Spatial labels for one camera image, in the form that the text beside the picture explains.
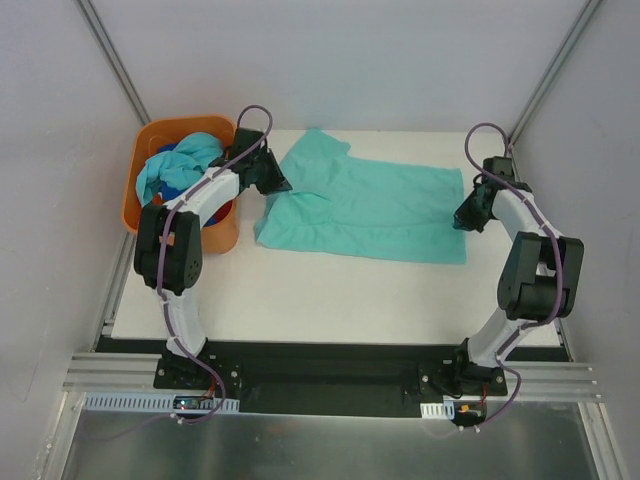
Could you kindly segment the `teal green t shirt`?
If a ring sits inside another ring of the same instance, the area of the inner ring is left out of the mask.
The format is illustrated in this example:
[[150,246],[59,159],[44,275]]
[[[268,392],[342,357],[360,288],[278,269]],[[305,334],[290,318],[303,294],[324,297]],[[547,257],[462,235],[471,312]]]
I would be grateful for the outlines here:
[[258,244],[411,263],[463,265],[453,213],[464,196],[457,169],[366,160],[312,129],[280,163],[291,190],[271,195],[254,226]]

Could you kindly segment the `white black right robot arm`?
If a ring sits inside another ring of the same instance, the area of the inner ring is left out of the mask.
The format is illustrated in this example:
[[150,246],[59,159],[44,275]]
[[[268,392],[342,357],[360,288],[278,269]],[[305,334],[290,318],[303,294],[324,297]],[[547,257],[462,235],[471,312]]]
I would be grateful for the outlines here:
[[483,327],[461,345],[463,362],[450,369],[452,387],[473,394],[523,338],[571,313],[584,244],[563,235],[539,211],[527,190],[476,186],[454,214],[454,227],[484,230],[500,222],[511,239],[497,286],[497,308]]

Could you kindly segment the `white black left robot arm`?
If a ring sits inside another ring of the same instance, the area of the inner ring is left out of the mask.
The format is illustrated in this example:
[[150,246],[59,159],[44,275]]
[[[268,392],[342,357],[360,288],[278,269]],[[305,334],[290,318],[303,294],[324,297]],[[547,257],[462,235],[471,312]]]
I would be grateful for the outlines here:
[[262,145],[238,159],[217,159],[201,179],[175,199],[141,212],[134,270],[155,291],[167,330],[167,349],[184,357],[176,375],[188,388],[204,387],[210,363],[198,356],[206,343],[194,286],[203,268],[201,231],[207,221],[244,190],[263,196],[289,191],[272,150]]

